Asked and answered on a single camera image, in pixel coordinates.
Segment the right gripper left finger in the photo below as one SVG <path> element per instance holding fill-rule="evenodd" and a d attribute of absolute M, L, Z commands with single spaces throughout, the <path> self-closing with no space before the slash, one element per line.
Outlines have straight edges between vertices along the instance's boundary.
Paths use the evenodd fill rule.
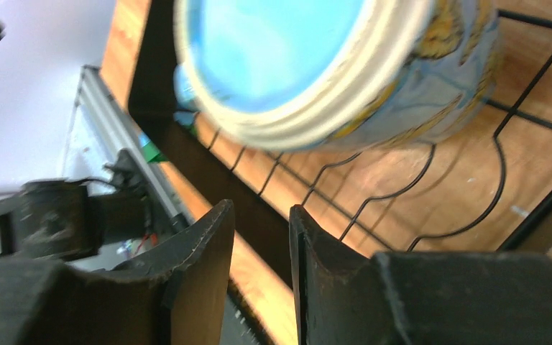
<path fill-rule="evenodd" d="M 112 270 L 0 259 L 0 344 L 217 344 L 234 222 L 220 201 Z"/>

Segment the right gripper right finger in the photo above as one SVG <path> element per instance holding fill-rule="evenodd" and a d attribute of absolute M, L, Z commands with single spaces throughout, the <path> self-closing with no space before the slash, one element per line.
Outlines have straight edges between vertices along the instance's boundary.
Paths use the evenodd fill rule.
<path fill-rule="evenodd" d="M 552 344 L 552 260 L 519 252 L 365 257 L 289 217 L 301 344 Z"/>

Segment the blue butterfly mug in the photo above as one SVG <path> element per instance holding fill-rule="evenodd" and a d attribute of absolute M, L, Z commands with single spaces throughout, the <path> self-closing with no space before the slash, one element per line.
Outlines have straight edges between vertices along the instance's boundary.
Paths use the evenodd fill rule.
<path fill-rule="evenodd" d="M 179 102 L 259 150 L 436 143 L 492 94 L 493 1 L 178 1 Z"/>

